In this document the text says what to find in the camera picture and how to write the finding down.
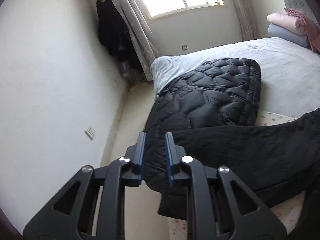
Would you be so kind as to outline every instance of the hanging black coat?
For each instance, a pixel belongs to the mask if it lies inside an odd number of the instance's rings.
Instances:
[[[120,62],[129,61],[130,67],[143,73],[141,63],[133,47],[129,28],[111,0],[97,1],[99,17],[98,36],[109,54]]]

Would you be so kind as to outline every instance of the window sill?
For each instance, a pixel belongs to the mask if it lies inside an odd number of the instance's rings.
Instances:
[[[148,17],[147,22],[148,24],[151,24],[153,22],[156,22],[158,20],[163,20],[163,19],[167,19],[170,18],[172,16],[176,16],[176,15],[181,15],[184,14],[188,11],[203,11],[203,10],[208,10],[210,8],[227,8],[227,6],[225,4],[204,4],[204,5],[198,5],[198,6],[193,6],[193,7],[188,7],[188,8],[182,8],[182,9],[178,9],[178,10],[174,10],[174,11],[170,11],[167,13],[163,13],[163,14],[159,14],[153,17]]]

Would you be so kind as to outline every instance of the white bed sheet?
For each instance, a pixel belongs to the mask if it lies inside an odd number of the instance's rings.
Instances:
[[[155,93],[203,62],[222,57],[250,58],[258,62],[262,81],[260,110],[298,118],[320,107],[320,55],[281,38],[157,58],[151,66]]]
[[[296,118],[279,114],[261,111],[258,114],[256,125],[277,125],[285,122],[292,122]],[[297,225],[305,199],[306,192],[303,191],[297,196],[271,208],[271,211],[284,224],[289,234]],[[168,218],[170,240],[187,239],[187,222],[184,220]]]

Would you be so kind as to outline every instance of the folded blanket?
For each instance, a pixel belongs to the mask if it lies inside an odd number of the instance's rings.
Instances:
[[[281,26],[275,25],[273,23],[271,23],[269,25],[268,32],[272,37],[279,37],[284,40],[291,41],[291,42],[298,44],[302,47],[305,47],[307,49],[310,49],[310,43],[309,43],[307,35],[297,35],[293,32],[288,31],[287,29],[285,29]]]
[[[284,10],[289,16],[296,17],[304,22],[312,51],[320,52],[320,33],[311,20],[309,20],[302,12],[295,9],[286,8]]]
[[[281,13],[273,13],[268,15],[267,21],[275,25],[281,26],[297,35],[307,34],[305,23],[300,18],[284,15]]]

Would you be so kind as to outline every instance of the pillow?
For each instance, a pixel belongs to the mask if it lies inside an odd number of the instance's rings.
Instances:
[[[320,29],[319,23],[317,22],[314,14],[312,13],[309,5],[305,0],[284,0],[284,4],[287,8],[292,8],[297,11],[302,12],[305,16],[307,16],[314,25]]]

